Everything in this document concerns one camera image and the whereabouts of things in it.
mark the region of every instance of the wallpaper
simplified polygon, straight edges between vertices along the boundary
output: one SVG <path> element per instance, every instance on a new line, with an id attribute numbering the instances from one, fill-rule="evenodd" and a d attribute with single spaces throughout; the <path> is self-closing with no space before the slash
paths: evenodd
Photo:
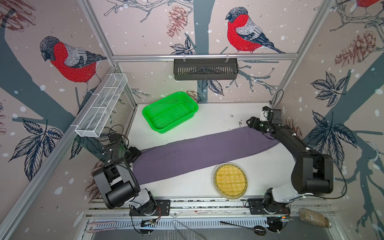
<path id="1" fill-rule="evenodd" d="M 284 121 L 329 154 L 329 200 L 349 239 L 384 239 L 383 4 L 336 0 L 284 92 Z"/>
<path id="2" fill-rule="evenodd" d="M 99 161 L 103 157 L 102 144 L 108 143 L 110 133 L 125 134 L 132 110 L 122 93 L 99 138 L 101 142 L 76 135 L 11 239 L 73 240 L 77 237 L 90 202 L 101 198 L 92 173 L 102 166 Z"/>
<path id="3" fill-rule="evenodd" d="M 77 1 L 0 6 L 3 220 L 110 66 Z"/>
<path id="4" fill-rule="evenodd" d="M 196 54 L 294 53 L 321 0 L 90 2 L 115 55 L 151 55 L 171 54 L 188 37 Z"/>
<path id="5" fill-rule="evenodd" d="M 196 102 L 269 101 L 291 61 L 239 61 L 236 80 L 176 81 L 173 62 L 119 63 L 138 103 L 183 91 Z"/>

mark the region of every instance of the red bird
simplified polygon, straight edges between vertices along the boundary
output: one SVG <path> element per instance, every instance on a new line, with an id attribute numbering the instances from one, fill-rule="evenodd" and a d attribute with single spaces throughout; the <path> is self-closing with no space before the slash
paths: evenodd
<path id="1" fill-rule="evenodd" d="M 72 47 L 60 42 L 57 38 L 48 36 L 40 43 L 40 51 L 44 61 L 50 60 L 59 72 L 68 80 L 76 83 L 87 83 L 96 75 L 97 65 L 107 59 L 99 54 L 86 51 L 84 48 Z"/>
<path id="2" fill-rule="evenodd" d="M 244 7 L 231 9 L 225 19 L 228 20 L 228 40 L 237 49 L 236 53 L 240 51 L 252 53 L 255 49 L 260 48 L 269 48 L 278 53 L 284 53 L 277 49 L 266 38 L 263 30 L 252 22 Z"/>

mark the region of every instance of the green plastic basket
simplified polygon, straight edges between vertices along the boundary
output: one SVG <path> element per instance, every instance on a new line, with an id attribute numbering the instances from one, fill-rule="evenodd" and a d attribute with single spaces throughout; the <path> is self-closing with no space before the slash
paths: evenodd
<path id="1" fill-rule="evenodd" d="M 153 130 L 165 133 L 192 118 L 198 109 L 188 94 L 177 92 L 146 106 L 142 114 Z"/>

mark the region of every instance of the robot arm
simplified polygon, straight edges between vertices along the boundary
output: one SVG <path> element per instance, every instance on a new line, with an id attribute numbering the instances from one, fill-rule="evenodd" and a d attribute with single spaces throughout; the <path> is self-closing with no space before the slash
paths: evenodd
<path id="1" fill-rule="evenodd" d="M 296 161 L 291 182 L 273 188 L 268 195 L 275 202 L 286 203 L 301 195 L 325 194 L 333 190 L 333 162 L 328 155 L 310 149 L 296 133 L 281 120 L 281 110 L 263 107 L 268 111 L 267 121 L 251 117 L 248 127 L 270 133 L 281 142 Z"/>

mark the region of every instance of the black spoon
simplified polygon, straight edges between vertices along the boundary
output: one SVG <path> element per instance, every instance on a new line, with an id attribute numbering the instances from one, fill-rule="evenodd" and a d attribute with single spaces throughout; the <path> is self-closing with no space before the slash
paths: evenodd
<path id="1" fill-rule="evenodd" d="M 254 231 L 259 236 L 264 236 L 266 234 L 265 228 L 263 226 L 259 226 L 259 225 L 258 226 L 254 226 L 253 228 L 250 228 L 250 227 L 244 227 L 244 226 L 240 226 L 240 225 L 236 225 L 236 224 L 231 224 L 231 223 L 223 222 L 223 221 L 220 221 L 220 223 L 223 224 L 223 225 L 247 228 L 247 229 L 250 229 L 250 230 Z"/>

